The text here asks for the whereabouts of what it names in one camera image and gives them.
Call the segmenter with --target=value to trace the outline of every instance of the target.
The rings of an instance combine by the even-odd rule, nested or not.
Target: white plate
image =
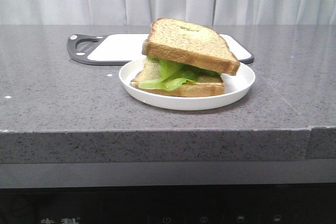
[[[234,103],[244,97],[255,81],[255,74],[247,65],[241,63],[236,76],[222,74],[225,94],[213,97],[169,97],[148,93],[130,86],[130,81],[143,69],[145,57],[131,61],[119,71],[119,78],[126,91],[146,104],[171,110],[208,110]]]

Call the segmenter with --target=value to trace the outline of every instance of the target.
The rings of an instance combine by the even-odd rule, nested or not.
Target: gray granite countertop
[[[119,66],[70,59],[71,34],[147,26],[0,27],[0,163],[301,161],[336,157],[336,26],[218,26],[255,56],[238,102],[173,111],[130,97]]]

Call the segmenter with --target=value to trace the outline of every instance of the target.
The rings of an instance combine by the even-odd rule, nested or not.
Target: whole wheat bread
[[[130,82],[130,85],[138,87],[141,81],[153,80],[160,77],[159,63],[148,58],[145,59],[143,70]],[[173,91],[161,89],[143,89],[146,92],[169,95],[172,97],[210,97],[224,94],[225,85],[221,77],[200,75],[197,82],[186,82]]]
[[[240,62],[215,30],[178,19],[152,23],[142,54],[236,75]]]

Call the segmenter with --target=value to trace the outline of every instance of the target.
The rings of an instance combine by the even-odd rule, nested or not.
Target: speckled stone surface
[[[71,34],[149,27],[2,26],[0,163],[335,158],[336,27],[215,28],[255,55],[255,84],[222,108],[172,111],[130,97],[120,67],[66,50]]]

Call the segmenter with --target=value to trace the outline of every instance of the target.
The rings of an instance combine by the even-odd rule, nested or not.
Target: sandwich
[[[215,30],[178,19],[152,23],[142,46],[143,70],[130,85],[173,97],[224,94],[221,74],[236,75],[240,62]]]

